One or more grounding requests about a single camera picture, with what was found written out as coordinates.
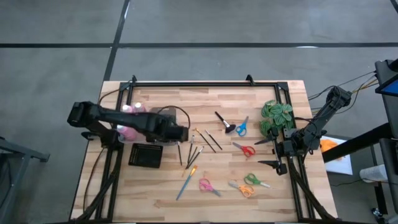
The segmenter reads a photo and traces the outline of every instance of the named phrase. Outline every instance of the pink object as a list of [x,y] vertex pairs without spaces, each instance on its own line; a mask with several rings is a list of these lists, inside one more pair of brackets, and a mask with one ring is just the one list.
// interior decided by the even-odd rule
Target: pink object
[[[134,108],[129,105],[123,105],[122,112],[134,113]],[[137,131],[134,128],[117,125],[116,129],[124,137],[125,141],[134,141],[137,138]]]
[[123,105],[122,111],[125,112],[125,113],[133,113],[134,112],[134,108],[132,106],[129,106],[129,105]]
[[134,128],[117,125],[116,129],[124,136],[125,141],[134,141],[137,138],[137,131]]
[[135,103],[134,104],[134,112],[139,113],[139,112],[146,112],[147,110],[145,109],[144,105],[142,103]]

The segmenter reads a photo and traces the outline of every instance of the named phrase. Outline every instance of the concrete floor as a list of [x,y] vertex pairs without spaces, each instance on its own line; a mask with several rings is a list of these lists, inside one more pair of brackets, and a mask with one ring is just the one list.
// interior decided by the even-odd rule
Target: concrete floor
[[[0,2],[0,43],[112,43],[123,0]],[[121,42],[396,42],[388,0],[133,0]],[[86,141],[66,118],[74,101],[98,99],[110,49],[0,49],[0,136],[51,153],[33,161],[13,223],[69,217]],[[308,95],[374,70],[397,48],[119,49],[111,80],[304,80]],[[365,79],[344,86],[352,90]],[[325,97],[311,101],[313,107]],[[326,129],[353,137],[387,121],[380,95],[360,92]],[[372,166],[353,155],[355,171]],[[330,175],[331,184],[356,180]],[[340,218],[374,222],[367,184],[332,187]]]

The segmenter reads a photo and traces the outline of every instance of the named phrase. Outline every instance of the scissor handle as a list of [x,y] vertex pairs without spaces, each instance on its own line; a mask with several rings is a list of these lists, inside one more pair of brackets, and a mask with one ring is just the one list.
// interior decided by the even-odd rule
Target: scissor handle
[[210,181],[206,178],[202,178],[199,180],[199,189],[200,190],[213,190],[213,187],[210,185]]
[[242,191],[242,194],[245,197],[250,197],[254,193],[254,188],[250,185],[239,186],[239,189]]
[[243,126],[243,124],[242,125],[240,125],[239,127],[237,127],[235,130],[236,130],[236,132],[238,133],[238,135],[239,136],[245,136],[245,134],[246,134],[246,132],[247,132],[247,130],[246,130],[246,125],[245,125],[245,127],[242,127]]
[[252,155],[254,155],[256,153],[256,150],[254,150],[254,148],[251,146],[243,146],[242,150],[243,150],[243,154],[246,157],[251,157]]
[[249,184],[249,185],[253,185],[253,184],[254,184],[254,181],[252,181],[251,179],[249,179],[249,177],[244,177],[243,181],[244,181],[246,184]]
[[249,185],[253,185],[253,184],[260,184],[260,181],[257,179],[257,177],[250,173],[247,176],[244,177],[244,182],[249,184]]

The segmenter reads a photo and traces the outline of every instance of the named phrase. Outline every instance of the green plant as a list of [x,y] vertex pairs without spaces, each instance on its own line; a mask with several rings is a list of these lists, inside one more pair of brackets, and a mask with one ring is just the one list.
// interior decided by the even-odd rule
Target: green plant
[[261,109],[261,116],[265,118],[260,122],[261,134],[267,136],[268,130],[272,127],[277,129],[293,128],[292,115],[290,115],[292,111],[293,108],[290,104],[276,103],[275,100],[267,101]]

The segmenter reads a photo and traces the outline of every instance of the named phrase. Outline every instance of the pink scissors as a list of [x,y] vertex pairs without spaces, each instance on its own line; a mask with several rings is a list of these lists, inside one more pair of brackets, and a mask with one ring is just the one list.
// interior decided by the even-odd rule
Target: pink scissors
[[204,191],[211,191],[217,196],[221,197],[221,194],[211,186],[210,181],[206,178],[202,178],[199,180],[199,189]]

